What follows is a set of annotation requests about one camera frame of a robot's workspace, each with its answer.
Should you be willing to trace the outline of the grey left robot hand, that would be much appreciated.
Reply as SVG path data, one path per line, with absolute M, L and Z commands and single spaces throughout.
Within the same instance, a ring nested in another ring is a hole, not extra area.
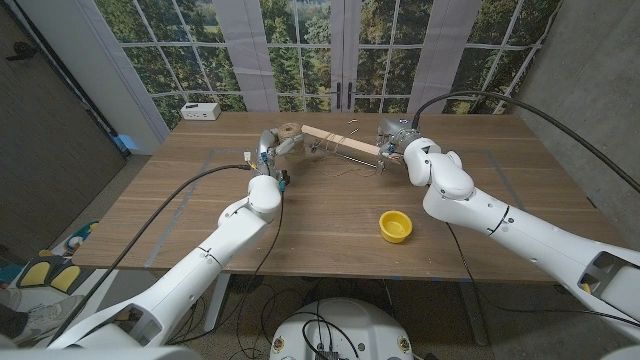
M 257 147 L 256 169 L 262 175 L 276 177 L 276 158 L 301 157 L 304 155 L 304 138 L 301 126 L 285 123 L 279 127 L 264 130 Z

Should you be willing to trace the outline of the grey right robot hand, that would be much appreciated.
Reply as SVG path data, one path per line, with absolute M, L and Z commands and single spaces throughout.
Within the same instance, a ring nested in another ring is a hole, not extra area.
M 413 121 L 404 118 L 385 118 L 379 123 L 376 146 L 380 154 L 403 154 L 406 147 L 422 137 L 412 127 Z

